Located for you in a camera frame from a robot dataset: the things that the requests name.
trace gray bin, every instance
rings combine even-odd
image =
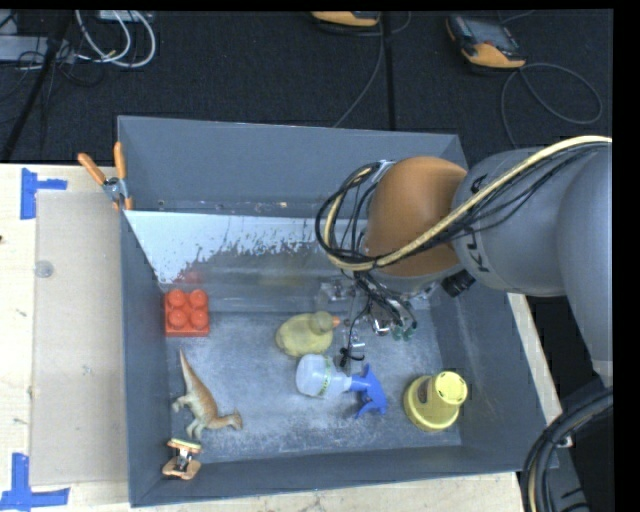
[[[343,278],[317,246],[315,213],[353,170],[380,159],[432,155],[466,168],[454,135],[120,117],[118,139],[135,210],[121,215],[129,499],[132,506],[518,471],[546,425],[506,294],[476,284],[412,299],[409,341],[359,334],[381,381],[384,415],[354,414],[355,393],[321,400],[295,388],[295,358],[278,325],[319,306]],[[164,333],[163,294],[209,294],[211,332]],[[348,316],[350,301],[322,304]],[[343,345],[340,330],[327,352]],[[193,480],[168,479],[166,443],[186,439],[182,348],[221,413],[244,428],[205,430]],[[426,433],[402,392],[455,370],[469,385],[458,421]]]

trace yellow cable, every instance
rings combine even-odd
[[[537,461],[534,461],[531,469],[529,470],[529,481],[527,482],[527,497],[529,498],[529,507],[532,512],[537,512],[538,507],[536,505],[536,465]]]
[[[440,222],[438,222],[435,226],[431,227],[428,231],[420,235],[418,238],[409,242],[404,247],[396,250],[395,252],[383,256],[377,259],[375,262],[364,262],[364,263],[349,263],[346,262],[333,254],[327,254],[329,260],[338,268],[344,270],[351,270],[353,272],[365,272],[368,270],[372,270],[375,266],[384,267],[390,265],[396,261],[398,261],[403,256],[411,253],[415,249],[418,249],[421,245],[425,244],[429,240],[431,240],[434,236],[438,235],[440,232],[444,231],[450,224],[455,222],[463,213],[470,210],[477,203],[482,201],[485,197],[487,197],[491,192],[496,190],[497,188],[503,186],[509,180],[513,179],[515,176],[520,174],[525,169],[531,167],[532,165],[538,163],[540,160],[547,158],[555,153],[563,151],[565,149],[579,146],[581,144],[593,144],[597,142],[608,142],[611,143],[612,139],[610,137],[601,137],[599,135],[584,135],[580,137],[574,137],[572,139],[568,139],[565,141],[558,142],[553,144],[547,148],[543,148],[537,153],[529,156],[516,166],[512,167],[510,170],[498,176],[495,180],[493,180],[489,185],[478,191],[476,194],[469,197],[464,203],[460,204],[455,210],[453,210],[449,215],[443,218]],[[371,171],[371,168],[367,168],[361,173],[359,173],[357,177],[361,177],[363,174]],[[329,216],[327,217],[327,223],[324,229],[324,242],[327,245],[329,243],[329,232],[330,225],[333,222],[333,218],[336,215],[337,205],[339,200],[342,199],[345,193],[340,194],[332,204],[331,210],[329,211]]]

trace white bottle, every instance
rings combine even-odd
[[[302,356],[296,371],[298,391],[318,398],[332,398],[348,391],[351,380],[336,369],[331,358],[321,354]]]

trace red lego brick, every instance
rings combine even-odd
[[[207,336],[209,334],[209,297],[204,290],[171,290],[164,295],[167,336]]]

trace blue spray nozzle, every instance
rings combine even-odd
[[[351,377],[349,391],[357,391],[364,405],[356,413],[356,418],[366,411],[380,411],[380,414],[387,412],[387,398],[380,382],[371,371],[368,364],[364,366],[361,375]]]

